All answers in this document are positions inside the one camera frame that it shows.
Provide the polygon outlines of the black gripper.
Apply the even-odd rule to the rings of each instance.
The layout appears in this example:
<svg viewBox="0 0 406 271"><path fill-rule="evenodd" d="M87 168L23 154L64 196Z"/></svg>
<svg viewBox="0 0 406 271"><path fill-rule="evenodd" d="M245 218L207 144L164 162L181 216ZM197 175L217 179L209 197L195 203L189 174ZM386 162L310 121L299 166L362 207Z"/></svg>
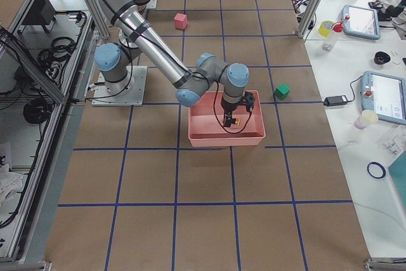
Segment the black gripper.
<svg viewBox="0 0 406 271"><path fill-rule="evenodd" d="M221 97L221 107L223 108L223 125L231 126L235 124L235 118L233 118L233 111L237 109L238 106L245 105L245 98L243 96L230 97L228 95L222 95Z"/></svg>

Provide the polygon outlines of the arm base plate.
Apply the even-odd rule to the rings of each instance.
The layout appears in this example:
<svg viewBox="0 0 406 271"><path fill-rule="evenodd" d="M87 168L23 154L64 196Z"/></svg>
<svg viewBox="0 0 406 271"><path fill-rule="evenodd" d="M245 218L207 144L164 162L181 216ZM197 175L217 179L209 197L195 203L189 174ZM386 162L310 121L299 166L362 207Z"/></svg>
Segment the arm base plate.
<svg viewBox="0 0 406 271"><path fill-rule="evenodd" d="M94 91L92 106L94 107L127 107L143 105L145 85L147 80L147 66L128 65L127 76L118 83L109 83L100 72L97 86Z"/></svg>

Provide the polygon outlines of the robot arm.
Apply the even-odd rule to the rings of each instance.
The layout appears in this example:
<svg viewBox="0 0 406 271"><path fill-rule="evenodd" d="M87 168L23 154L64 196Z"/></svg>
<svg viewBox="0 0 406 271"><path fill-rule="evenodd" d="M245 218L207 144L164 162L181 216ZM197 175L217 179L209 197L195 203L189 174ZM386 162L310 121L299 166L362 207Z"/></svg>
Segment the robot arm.
<svg viewBox="0 0 406 271"><path fill-rule="evenodd" d="M100 8L110 24L122 30L124 40L135 44L177 89L178 102L186 107L194 106L214 84L223 85L221 107L225 128L237 124L233 112L245 106L254 109L253 94L246 91L249 69L242 63L228 64L210 53L203 53L192 71L176 57L167 44L138 11L150 0L98 0Z"/></svg>

